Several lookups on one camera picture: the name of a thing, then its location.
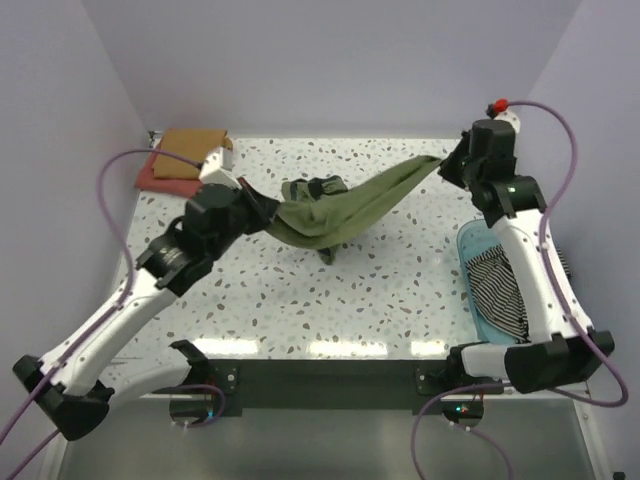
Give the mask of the olive green tank top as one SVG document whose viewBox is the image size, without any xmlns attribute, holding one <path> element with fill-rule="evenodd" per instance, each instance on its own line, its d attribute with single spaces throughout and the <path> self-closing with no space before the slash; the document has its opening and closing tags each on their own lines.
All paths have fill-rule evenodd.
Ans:
<svg viewBox="0 0 640 480">
<path fill-rule="evenodd" d="M 283 201 L 266 232 L 291 247 L 316 251 L 331 265 L 341 245 L 383 218 L 440 163 L 416 156 L 352 188 L 338 175 L 285 182 Z"/>
</svg>

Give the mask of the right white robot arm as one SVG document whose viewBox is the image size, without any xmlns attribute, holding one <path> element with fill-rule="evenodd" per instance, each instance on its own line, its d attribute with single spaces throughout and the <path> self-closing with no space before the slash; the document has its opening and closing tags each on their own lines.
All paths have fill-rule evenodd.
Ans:
<svg viewBox="0 0 640 480">
<path fill-rule="evenodd" d="M 499 239 L 523 299 L 529 331 L 525 344 L 452 348 L 445 379 L 459 393 L 469 392 L 481 378 L 507 381 L 520 393 L 581 383 L 615 348 L 610 332 L 594 329 L 551 235 L 540 229 L 547 205 L 536 180 L 516 174 L 515 141 L 510 123 L 477 120 L 439 170 L 444 180 L 469 189 L 473 205 Z"/>
</svg>

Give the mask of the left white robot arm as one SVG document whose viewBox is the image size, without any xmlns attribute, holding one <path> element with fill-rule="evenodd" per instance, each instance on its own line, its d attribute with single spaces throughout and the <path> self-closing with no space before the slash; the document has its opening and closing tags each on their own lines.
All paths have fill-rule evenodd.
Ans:
<svg viewBox="0 0 640 480">
<path fill-rule="evenodd" d="M 211 273 L 239 237 L 271 225 L 278 206 L 245 180 L 234 187 L 204 185 L 133 262 L 125 284 L 78 330 L 42 357 L 25 355 L 15 363 L 13 372 L 31 400 L 66 440 L 89 434 L 123 401 L 177 386 L 196 392 L 205 385 L 208 360 L 187 340 L 171 343 L 122 380 L 99 378 L 153 317 Z"/>
</svg>

